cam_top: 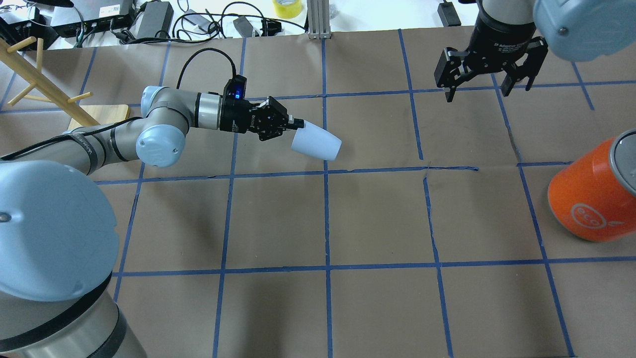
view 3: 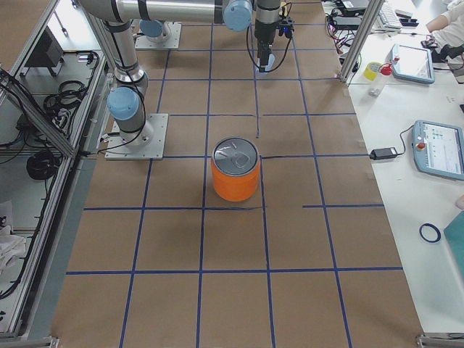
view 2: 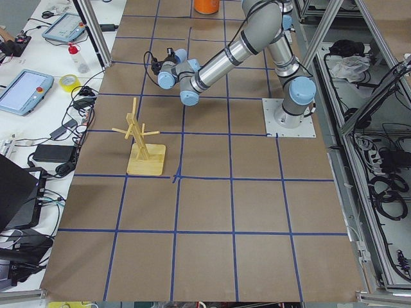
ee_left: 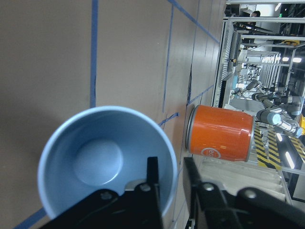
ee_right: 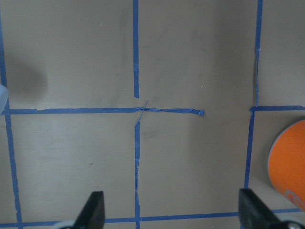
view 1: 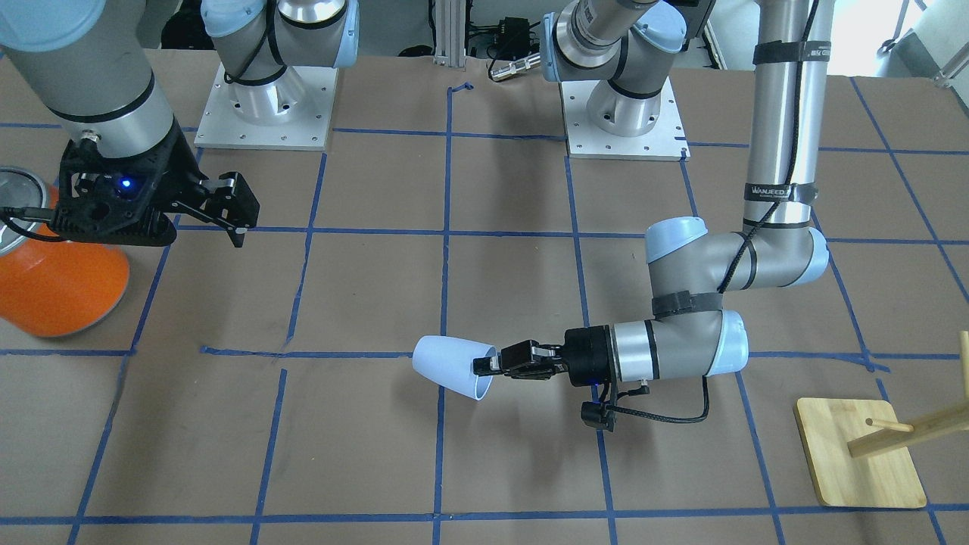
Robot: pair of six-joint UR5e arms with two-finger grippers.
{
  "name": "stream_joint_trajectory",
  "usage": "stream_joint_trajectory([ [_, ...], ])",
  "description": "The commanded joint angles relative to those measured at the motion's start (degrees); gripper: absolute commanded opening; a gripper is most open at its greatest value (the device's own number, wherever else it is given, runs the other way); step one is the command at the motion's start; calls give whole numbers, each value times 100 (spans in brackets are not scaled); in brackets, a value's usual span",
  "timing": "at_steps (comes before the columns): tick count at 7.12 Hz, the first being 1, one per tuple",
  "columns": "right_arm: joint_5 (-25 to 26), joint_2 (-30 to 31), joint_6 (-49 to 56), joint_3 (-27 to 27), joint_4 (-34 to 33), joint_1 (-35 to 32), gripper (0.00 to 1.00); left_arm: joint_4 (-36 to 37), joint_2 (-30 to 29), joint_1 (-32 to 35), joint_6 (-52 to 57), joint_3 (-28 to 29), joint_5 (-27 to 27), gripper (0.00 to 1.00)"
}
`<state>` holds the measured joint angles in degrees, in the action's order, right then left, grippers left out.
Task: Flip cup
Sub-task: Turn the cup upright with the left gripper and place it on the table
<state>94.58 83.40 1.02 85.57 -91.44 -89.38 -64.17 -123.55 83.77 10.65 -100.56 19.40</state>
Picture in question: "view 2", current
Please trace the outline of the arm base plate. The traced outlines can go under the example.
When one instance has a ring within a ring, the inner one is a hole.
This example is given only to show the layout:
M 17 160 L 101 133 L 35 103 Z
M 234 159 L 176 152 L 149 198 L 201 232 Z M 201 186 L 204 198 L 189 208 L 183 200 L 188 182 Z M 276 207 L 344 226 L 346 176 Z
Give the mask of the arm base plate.
M 268 137 L 316 138 L 311 116 L 289 115 L 283 110 L 283 99 L 263 98 L 265 130 Z

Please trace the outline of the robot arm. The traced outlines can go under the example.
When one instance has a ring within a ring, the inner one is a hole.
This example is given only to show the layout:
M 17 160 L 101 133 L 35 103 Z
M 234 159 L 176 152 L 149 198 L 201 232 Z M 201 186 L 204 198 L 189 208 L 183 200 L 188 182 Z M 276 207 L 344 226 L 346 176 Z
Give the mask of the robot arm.
M 193 106 L 200 94 L 250 56 L 264 49 L 271 54 L 283 87 L 284 99 L 274 112 L 276 122 L 285 128 L 296 128 L 308 116 L 306 109 L 314 100 L 317 88 L 307 69 L 294 55 L 286 38 L 285 22 L 293 9 L 291 1 L 242 1 L 245 19 L 233 39 L 204 65 L 189 60 L 184 49 L 168 48 L 167 56 L 151 59 L 156 84 L 162 89 L 180 85 L 180 100 Z

